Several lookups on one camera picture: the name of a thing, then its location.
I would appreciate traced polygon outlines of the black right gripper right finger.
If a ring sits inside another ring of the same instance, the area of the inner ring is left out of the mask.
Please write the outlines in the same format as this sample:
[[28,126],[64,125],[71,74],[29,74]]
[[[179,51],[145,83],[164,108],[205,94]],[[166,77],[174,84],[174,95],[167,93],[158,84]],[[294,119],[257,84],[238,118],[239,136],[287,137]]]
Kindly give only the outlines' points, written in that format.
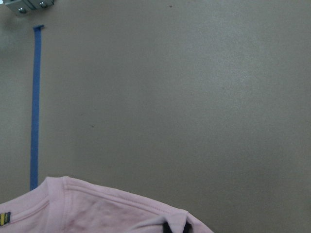
[[186,222],[182,233],[192,233],[192,232],[193,232],[192,225]]

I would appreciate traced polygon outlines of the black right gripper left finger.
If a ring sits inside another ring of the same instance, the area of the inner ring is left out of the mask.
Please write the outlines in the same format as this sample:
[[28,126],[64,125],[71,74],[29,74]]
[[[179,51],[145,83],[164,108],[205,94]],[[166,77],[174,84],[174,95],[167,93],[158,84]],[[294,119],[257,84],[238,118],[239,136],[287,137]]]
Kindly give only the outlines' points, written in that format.
[[173,233],[173,232],[171,231],[171,228],[170,228],[168,222],[164,222],[164,223],[162,224],[162,232],[163,232],[163,233]]

